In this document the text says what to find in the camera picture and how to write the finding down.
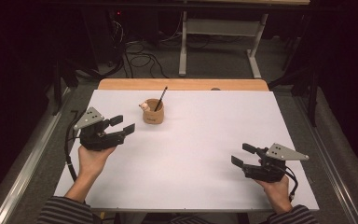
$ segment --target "white tabletop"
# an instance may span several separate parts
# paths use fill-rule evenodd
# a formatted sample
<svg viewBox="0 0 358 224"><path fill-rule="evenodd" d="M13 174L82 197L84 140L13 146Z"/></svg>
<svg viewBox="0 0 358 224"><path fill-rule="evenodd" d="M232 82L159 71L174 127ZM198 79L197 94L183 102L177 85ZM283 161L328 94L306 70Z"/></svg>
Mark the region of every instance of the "white tabletop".
<svg viewBox="0 0 358 224"><path fill-rule="evenodd" d="M106 119L124 116L121 124L106 131L135 123L135 132L110 156L86 202L94 209L133 212L271 210L262 188L231 163L231 155L258 165L258 156L242 150L242 143L294 148L273 93L167 90L164 122L144 123L138 104L161 94L94 91L89 106ZM76 170L78 147L76 141L71 152ZM318 210L301 163L286 165L299 182L293 204ZM55 195L62 196L72 183L65 168Z"/></svg>

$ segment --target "small figurine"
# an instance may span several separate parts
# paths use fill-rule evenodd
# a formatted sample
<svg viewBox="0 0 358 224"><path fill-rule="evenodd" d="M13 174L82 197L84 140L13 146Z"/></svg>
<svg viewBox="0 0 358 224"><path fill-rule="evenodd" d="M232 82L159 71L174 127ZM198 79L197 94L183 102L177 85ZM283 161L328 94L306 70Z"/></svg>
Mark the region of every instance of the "small figurine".
<svg viewBox="0 0 358 224"><path fill-rule="evenodd" d="M144 101L143 103L139 104L139 106L141 107L141 109L143 109L143 111L150 111L150 107L147 104L147 101Z"/></svg>

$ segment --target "gray gripper bracket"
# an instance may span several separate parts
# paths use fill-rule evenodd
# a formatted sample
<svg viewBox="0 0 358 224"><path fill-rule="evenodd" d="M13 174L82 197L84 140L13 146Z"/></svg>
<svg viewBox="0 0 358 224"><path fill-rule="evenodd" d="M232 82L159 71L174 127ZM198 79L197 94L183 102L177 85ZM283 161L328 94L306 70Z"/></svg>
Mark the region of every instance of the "gray gripper bracket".
<svg viewBox="0 0 358 224"><path fill-rule="evenodd" d="M74 126L74 130L77 131L79 129L86 128L91 124L102 121L103 119L104 117L100 114L100 112L98 112L94 107L90 107Z"/></svg>
<svg viewBox="0 0 358 224"><path fill-rule="evenodd" d="M266 156L279 161L307 161L310 157L296 152L288 147L279 144L273 144L266 152Z"/></svg>

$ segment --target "human hand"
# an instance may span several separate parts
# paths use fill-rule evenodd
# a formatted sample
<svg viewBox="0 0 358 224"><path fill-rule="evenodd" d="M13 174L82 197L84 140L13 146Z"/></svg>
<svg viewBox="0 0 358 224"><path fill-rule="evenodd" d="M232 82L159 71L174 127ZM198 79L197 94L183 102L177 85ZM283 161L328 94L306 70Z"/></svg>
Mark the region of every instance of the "human hand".
<svg viewBox="0 0 358 224"><path fill-rule="evenodd" d="M97 178L103 171L106 160L116 147L110 147L101 151L87 150L80 146L79 155L79 176L87 176Z"/></svg>
<svg viewBox="0 0 358 224"><path fill-rule="evenodd" d="M292 210L293 206L289 201L289 178L286 175L279 182L268 183L261 180L255 180L255 182L263 187L276 214Z"/></svg>

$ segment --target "wooden pen holder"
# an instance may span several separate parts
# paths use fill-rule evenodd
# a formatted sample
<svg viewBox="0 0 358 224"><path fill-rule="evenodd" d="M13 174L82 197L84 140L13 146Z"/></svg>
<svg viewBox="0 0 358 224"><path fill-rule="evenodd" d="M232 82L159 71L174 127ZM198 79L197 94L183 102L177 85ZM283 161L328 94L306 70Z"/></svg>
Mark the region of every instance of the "wooden pen holder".
<svg viewBox="0 0 358 224"><path fill-rule="evenodd" d="M149 124L160 124L164 120L164 103L161 101L157 110L155 108L158 104L158 99L148 99L146 100L147 104L150 107L150 110L144 111L144 122Z"/></svg>

